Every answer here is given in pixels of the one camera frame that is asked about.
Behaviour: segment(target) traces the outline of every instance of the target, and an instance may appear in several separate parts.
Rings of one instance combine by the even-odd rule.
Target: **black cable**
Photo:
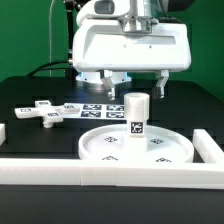
[[[31,75],[28,75],[29,77],[32,77],[32,76],[34,76],[35,75],[35,73],[37,73],[37,72],[41,72],[41,71],[51,71],[51,70],[65,70],[65,69],[71,69],[71,70],[73,70],[74,68],[72,68],[72,67],[68,67],[68,68],[65,68],[65,67],[59,67],[59,68],[41,68],[41,69],[36,69],[36,70],[34,70],[33,72],[32,72],[32,74],[31,74],[31,72],[29,73],[29,74],[31,74]]]
[[[160,23],[183,23],[182,21],[180,21],[174,17],[169,17],[167,15],[164,4],[163,4],[163,0],[159,0],[159,4],[160,4],[160,7],[161,7],[163,15],[164,15],[164,17],[158,18]]]
[[[33,76],[36,72],[38,72],[39,70],[41,70],[43,68],[46,68],[46,67],[49,67],[49,66],[52,66],[52,65],[66,64],[66,63],[68,63],[68,61],[66,61],[66,60],[59,60],[59,61],[53,61],[53,62],[50,62],[50,63],[47,63],[47,64],[43,64],[43,65],[39,66],[38,68],[34,69],[33,71],[29,72],[27,74],[27,76]]]
[[[166,10],[165,10],[165,7],[164,7],[164,4],[163,4],[163,0],[159,0],[159,4],[160,4],[160,7],[162,9],[163,16],[168,17],[168,15],[166,13]]]

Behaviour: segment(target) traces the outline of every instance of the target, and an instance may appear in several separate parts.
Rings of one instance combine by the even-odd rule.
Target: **white circular platform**
[[[192,162],[194,147],[184,136],[155,126],[145,127],[147,150],[140,144],[125,148],[127,126],[108,125],[86,132],[79,140],[79,156],[91,160]]]

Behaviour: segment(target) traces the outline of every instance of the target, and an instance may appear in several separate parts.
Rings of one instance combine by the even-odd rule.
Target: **green backdrop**
[[[0,81],[26,75],[49,62],[51,3],[51,0],[0,2]],[[190,69],[171,74],[170,79],[196,82],[224,101],[223,9],[222,0],[196,0],[187,11],[169,15],[187,24],[192,54]],[[52,24],[52,59],[66,59],[67,26],[62,0],[55,0]],[[49,72],[38,75],[48,76]],[[63,76],[63,71],[52,75]],[[152,75],[141,77],[153,78]]]

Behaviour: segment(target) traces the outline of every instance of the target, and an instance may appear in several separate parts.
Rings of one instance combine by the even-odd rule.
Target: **white round tray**
[[[79,140],[79,156],[91,160],[192,162],[194,147],[182,135],[155,126],[145,127],[147,150],[124,147],[126,124],[108,125],[86,132]]]

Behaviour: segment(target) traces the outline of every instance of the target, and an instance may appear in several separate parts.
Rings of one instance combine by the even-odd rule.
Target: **white block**
[[[194,130],[193,145],[205,163],[224,164],[224,153],[222,149],[205,130]]]
[[[0,124],[0,145],[5,141],[5,125]]]

